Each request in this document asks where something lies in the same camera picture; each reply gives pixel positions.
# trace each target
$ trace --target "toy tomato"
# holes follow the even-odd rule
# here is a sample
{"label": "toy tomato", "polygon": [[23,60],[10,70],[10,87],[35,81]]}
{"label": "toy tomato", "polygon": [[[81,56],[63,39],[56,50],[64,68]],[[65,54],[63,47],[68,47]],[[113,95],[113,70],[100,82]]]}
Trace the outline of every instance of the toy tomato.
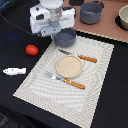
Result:
{"label": "toy tomato", "polygon": [[35,56],[38,54],[38,48],[34,45],[28,45],[26,47],[26,53],[32,56]]}

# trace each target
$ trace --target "fork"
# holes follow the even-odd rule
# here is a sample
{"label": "fork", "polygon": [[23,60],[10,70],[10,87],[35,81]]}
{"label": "fork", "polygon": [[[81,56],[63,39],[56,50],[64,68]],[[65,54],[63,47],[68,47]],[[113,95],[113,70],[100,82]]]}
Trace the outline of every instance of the fork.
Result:
{"label": "fork", "polygon": [[76,83],[76,82],[71,81],[71,80],[68,80],[68,79],[60,78],[60,77],[56,76],[56,75],[53,74],[53,73],[46,72],[45,75],[46,75],[47,77],[49,77],[50,79],[53,79],[53,80],[61,80],[61,81],[63,81],[64,83],[70,84],[70,85],[75,86],[75,87],[77,87],[77,88],[85,89],[85,86],[84,86],[84,85],[79,84],[79,83]]}

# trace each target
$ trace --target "knife handle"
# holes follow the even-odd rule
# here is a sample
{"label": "knife handle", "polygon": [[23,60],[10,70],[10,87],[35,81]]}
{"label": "knife handle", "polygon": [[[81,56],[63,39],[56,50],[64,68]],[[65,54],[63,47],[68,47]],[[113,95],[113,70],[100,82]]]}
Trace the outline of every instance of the knife handle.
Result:
{"label": "knife handle", "polygon": [[97,62],[97,59],[90,58],[90,57],[87,57],[87,56],[78,55],[78,57],[79,57],[80,59],[88,60],[88,61],[91,61],[91,62],[94,62],[94,63],[96,63],[96,62]]}
{"label": "knife handle", "polygon": [[63,82],[64,82],[64,83],[67,83],[67,84],[70,84],[70,85],[72,85],[72,86],[75,86],[75,87],[77,87],[77,88],[80,88],[80,89],[85,89],[85,86],[84,86],[84,85],[79,84],[79,83],[76,83],[76,82],[73,82],[73,81],[68,80],[68,79],[64,79]]}

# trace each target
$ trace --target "black table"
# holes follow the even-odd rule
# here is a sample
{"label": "black table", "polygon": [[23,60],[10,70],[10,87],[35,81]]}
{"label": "black table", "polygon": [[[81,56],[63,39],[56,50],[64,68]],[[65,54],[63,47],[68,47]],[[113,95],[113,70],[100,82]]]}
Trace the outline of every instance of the black table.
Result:
{"label": "black table", "polygon": [[[15,0],[2,12],[10,22],[31,32],[29,9],[38,0]],[[98,100],[91,128],[128,127],[128,44],[77,32],[77,35],[114,44],[114,51],[108,66],[101,94]],[[34,65],[51,43],[50,37],[29,35],[8,24],[0,17],[0,105],[32,117],[52,128],[79,128],[58,116],[13,97]],[[27,45],[39,48],[37,56],[25,52]],[[5,68],[27,68],[25,75],[6,76]]]}

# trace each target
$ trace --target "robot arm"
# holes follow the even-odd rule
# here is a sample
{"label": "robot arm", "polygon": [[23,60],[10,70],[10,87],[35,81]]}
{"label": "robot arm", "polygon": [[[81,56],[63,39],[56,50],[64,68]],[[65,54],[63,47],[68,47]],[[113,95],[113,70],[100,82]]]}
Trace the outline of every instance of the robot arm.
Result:
{"label": "robot arm", "polygon": [[30,8],[32,33],[45,37],[73,27],[75,9],[63,11],[62,5],[63,0],[40,0],[38,5]]}

